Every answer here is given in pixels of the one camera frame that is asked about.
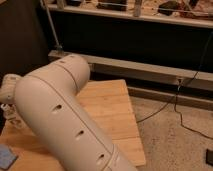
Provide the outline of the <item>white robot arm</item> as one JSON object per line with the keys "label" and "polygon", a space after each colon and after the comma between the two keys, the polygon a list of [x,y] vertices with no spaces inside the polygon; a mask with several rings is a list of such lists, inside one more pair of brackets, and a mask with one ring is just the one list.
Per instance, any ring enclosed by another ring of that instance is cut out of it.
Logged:
{"label": "white robot arm", "polygon": [[77,101],[89,77],[87,61],[67,55],[24,76],[5,75],[0,103],[15,106],[66,171],[137,171]]}

